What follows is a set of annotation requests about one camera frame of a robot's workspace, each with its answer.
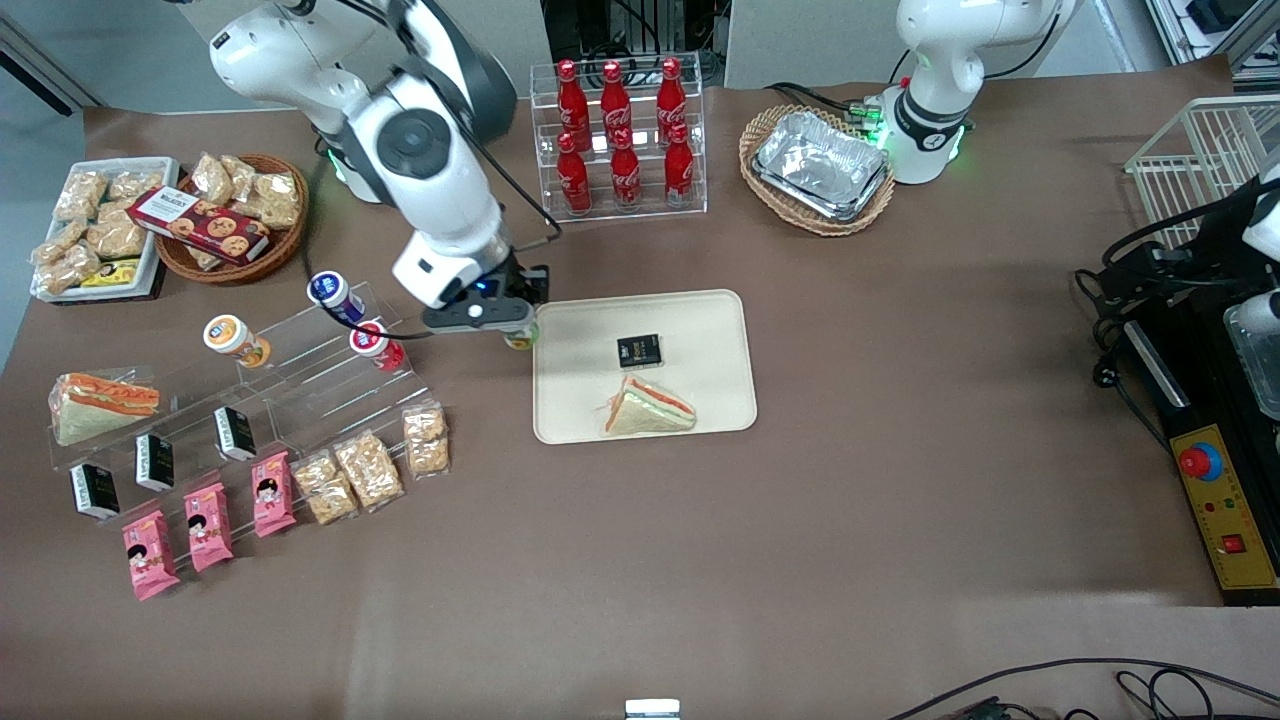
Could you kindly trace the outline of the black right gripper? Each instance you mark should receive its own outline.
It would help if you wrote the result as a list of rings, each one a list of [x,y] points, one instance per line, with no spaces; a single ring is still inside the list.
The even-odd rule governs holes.
[[[550,266],[541,264],[524,266],[518,263],[503,263],[497,269],[481,275],[471,286],[472,295],[485,300],[517,299],[530,306],[545,304],[550,297]],[[536,320],[527,327],[530,342],[540,340],[540,325]],[[504,332],[507,347],[515,346],[515,333]]]

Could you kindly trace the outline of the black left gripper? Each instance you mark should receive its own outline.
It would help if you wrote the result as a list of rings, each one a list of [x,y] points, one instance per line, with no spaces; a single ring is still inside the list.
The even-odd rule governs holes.
[[[1153,292],[1174,296],[1181,291],[1224,287],[1230,295],[1254,295],[1263,290],[1263,254],[1244,242],[1243,234],[1254,215],[1260,187],[1244,184],[1225,199],[1208,202],[1192,218],[1183,211],[1158,223],[1166,228],[1193,224],[1196,233],[1172,250],[1170,260],[1157,263],[1160,281]]]

